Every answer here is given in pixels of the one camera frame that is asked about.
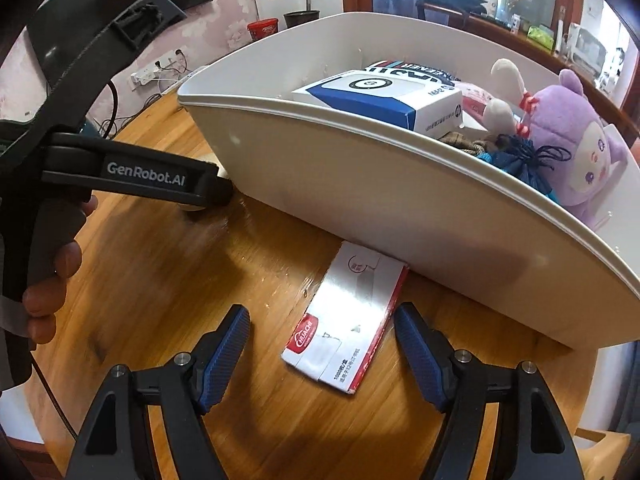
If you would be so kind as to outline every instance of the metal screw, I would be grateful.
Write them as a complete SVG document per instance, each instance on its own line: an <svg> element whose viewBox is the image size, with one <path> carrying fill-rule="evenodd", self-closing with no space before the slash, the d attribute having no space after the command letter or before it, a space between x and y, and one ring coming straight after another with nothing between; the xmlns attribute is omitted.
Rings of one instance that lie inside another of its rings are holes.
<svg viewBox="0 0 640 480"><path fill-rule="evenodd" d="M111 375L115 378L122 377L129 371L126 365L115 365L111 369Z"/></svg>
<svg viewBox="0 0 640 480"><path fill-rule="evenodd" d="M178 366L189 364L189 361L191 361L191 354L189 352L180 352L174 357L174 363Z"/></svg>
<svg viewBox="0 0 640 480"><path fill-rule="evenodd" d="M453 357L460 363L468 363L471 361L473 354L469 350L456 350Z"/></svg>
<svg viewBox="0 0 640 480"><path fill-rule="evenodd" d="M521 366L527 374L534 374L538 371L538 367L531 361L523 361Z"/></svg>

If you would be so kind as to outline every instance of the round wooden table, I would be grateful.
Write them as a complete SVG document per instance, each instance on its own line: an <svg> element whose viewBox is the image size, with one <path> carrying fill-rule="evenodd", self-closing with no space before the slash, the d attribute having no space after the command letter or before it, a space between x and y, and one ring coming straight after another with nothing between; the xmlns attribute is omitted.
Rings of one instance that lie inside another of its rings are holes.
<svg viewBox="0 0 640 480"><path fill-rule="evenodd" d="M210 152L172 94L118 140L188 156ZM36 352L76 431L113 365L164 364L241 303L252 334L225 398L204 418L230 480L420 476L443 416L420 396L393 328L354 396L304 378L280 358L340 239L239 192L228 206L196 214L156 200L98 196L100 207L78 236L84 263L69 283L58 335ZM415 273L399 301L413 301L453 346L484 362L535 362L575 431L596 351L572 351ZM27 390L64 471L74 442L36 377ZM489 405L473 479L486 474L496 414ZM162 477L174 479L159 408L151 409L151 422Z"/></svg>

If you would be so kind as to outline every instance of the blue gripper pad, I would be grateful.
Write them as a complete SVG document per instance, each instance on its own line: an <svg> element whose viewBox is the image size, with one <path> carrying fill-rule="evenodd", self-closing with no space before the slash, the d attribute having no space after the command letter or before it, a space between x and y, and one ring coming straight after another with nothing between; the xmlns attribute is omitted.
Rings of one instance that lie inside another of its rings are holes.
<svg viewBox="0 0 640 480"><path fill-rule="evenodd" d="M413 303L401 304L394 314L396 339L424 400L445 413L456 393L457 378L450 357L454 349L442 332L424 322Z"/></svg>
<svg viewBox="0 0 640 480"><path fill-rule="evenodd" d="M200 361L200 370L204 368L203 373L200 374L196 364L194 374L195 379L200 383L196 385L196 390L201 392L197 405L202 413L208 413L225 395L231 375L249 339L250 330L249 311L242 305L234 305L220 323L219 328L215 332L205 334L196 346L194 352ZM216 343L217 346L208 362L202 360L201 346L210 349Z"/></svg>

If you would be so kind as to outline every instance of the huacai box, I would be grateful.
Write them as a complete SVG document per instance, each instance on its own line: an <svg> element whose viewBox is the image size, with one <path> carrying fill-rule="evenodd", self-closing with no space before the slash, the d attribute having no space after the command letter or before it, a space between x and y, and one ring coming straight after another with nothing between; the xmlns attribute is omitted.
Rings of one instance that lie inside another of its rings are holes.
<svg viewBox="0 0 640 480"><path fill-rule="evenodd" d="M313 380L354 394L407 273L402 262L343 242L282 358Z"/></svg>
<svg viewBox="0 0 640 480"><path fill-rule="evenodd" d="M289 95L298 102L336 108L439 138L462 124L462 93L435 78L351 70Z"/></svg>

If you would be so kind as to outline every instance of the brown cloth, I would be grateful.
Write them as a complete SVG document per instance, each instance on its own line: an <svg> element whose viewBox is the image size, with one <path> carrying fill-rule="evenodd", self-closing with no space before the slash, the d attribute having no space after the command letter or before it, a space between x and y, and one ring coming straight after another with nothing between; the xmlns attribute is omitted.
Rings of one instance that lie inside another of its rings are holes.
<svg viewBox="0 0 640 480"><path fill-rule="evenodd" d="M490 140L471 141L459 132L449 132L438 140L473 156L482 155L487 152L496 152L498 149Z"/></svg>

